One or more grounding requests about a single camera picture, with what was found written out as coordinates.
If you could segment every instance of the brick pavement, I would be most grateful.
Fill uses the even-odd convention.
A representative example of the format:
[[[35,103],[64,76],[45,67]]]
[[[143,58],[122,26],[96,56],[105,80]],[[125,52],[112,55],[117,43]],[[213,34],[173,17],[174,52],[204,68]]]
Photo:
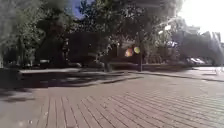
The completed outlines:
[[[42,107],[32,128],[224,127],[222,82],[140,74],[128,77],[138,79],[36,89]]]

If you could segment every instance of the sunlight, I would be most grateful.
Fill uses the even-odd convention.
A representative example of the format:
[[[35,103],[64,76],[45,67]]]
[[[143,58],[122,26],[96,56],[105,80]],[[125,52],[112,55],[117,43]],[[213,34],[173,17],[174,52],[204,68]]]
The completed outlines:
[[[179,16],[188,26],[200,27],[200,32],[224,34],[224,0],[185,0]]]

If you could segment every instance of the foliage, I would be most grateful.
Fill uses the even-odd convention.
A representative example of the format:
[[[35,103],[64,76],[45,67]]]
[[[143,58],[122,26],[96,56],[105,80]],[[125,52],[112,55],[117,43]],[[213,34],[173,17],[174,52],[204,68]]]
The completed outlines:
[[[79,30],[97,33],[109,43],[119,42],[123,38],[134,40],[137,45],[143,44],[144,51],[151,54],[158,44],[170,40],[171,31],[161,35],[158,32],[167,24],[175,25],[172,22],[178,10],[176,6],[180,3],[170,0],[157,3],[156,7],[142,6],[152,4],[152,0],[95,0],[91,4],[84,0],[79,7],[84,15]]]

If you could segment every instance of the tree trunk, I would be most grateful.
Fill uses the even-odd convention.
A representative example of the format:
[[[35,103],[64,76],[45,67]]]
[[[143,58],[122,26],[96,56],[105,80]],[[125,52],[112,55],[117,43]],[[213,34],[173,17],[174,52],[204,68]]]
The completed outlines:
[[[3,68],[3,55],[1,50],[0,50],[0,68]]]

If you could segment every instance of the paved plaza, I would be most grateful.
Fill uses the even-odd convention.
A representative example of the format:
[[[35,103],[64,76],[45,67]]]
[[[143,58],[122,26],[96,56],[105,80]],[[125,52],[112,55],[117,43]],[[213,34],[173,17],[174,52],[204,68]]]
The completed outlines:
[[[224,82],[220,80],[203,80],[189,73],[182,78],[172,73],[160,76],[124,72],[101,74],[94,79],[92,75],[99,74],[91,73],[84,78],[69,74],[42,80],[40,87],[33,85],[36,88],[30,92],[14,95],[29,100],[2,100],[0,106],[17,105],[20,112],[14,114],[21,117],[17,115],[20,120],[14,119],[10,111],[16,110],[5,105],[4,111],[9,112],[4,115],[0,111],[0,125],[4,124],[4,128],[224,127]]]

